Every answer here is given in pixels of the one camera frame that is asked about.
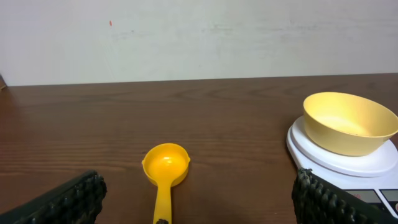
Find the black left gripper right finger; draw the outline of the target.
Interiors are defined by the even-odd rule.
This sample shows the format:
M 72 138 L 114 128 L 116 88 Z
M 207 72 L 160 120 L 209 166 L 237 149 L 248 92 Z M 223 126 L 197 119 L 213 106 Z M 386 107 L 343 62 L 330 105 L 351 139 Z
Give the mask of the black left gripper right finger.
M 292 189 L 296 221 L 306 223 L 359 223 L 381 222 L 381 211 L 337 186 L 300 168 Z

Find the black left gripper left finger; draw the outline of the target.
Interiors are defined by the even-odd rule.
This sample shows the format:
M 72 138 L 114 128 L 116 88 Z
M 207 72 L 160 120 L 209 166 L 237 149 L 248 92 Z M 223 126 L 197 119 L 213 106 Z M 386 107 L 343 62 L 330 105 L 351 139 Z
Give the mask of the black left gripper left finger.
M 106 193 L 103 176 L 89 170 L 1 214 L 1 224 L 94 224 Z

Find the yellow plastic measuring scoop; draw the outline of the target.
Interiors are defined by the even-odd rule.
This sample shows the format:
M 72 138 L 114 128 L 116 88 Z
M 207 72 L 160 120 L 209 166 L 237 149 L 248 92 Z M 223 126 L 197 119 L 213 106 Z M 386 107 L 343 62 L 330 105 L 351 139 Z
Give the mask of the yellow plastic measuring scoop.
M 153 147 L 142 160 L 145 175 L 157 186 L 154 223 L 172 222 L 171 188 L 181 183 L 187 176 L 189 163 L 187 151 L 174 143 Z

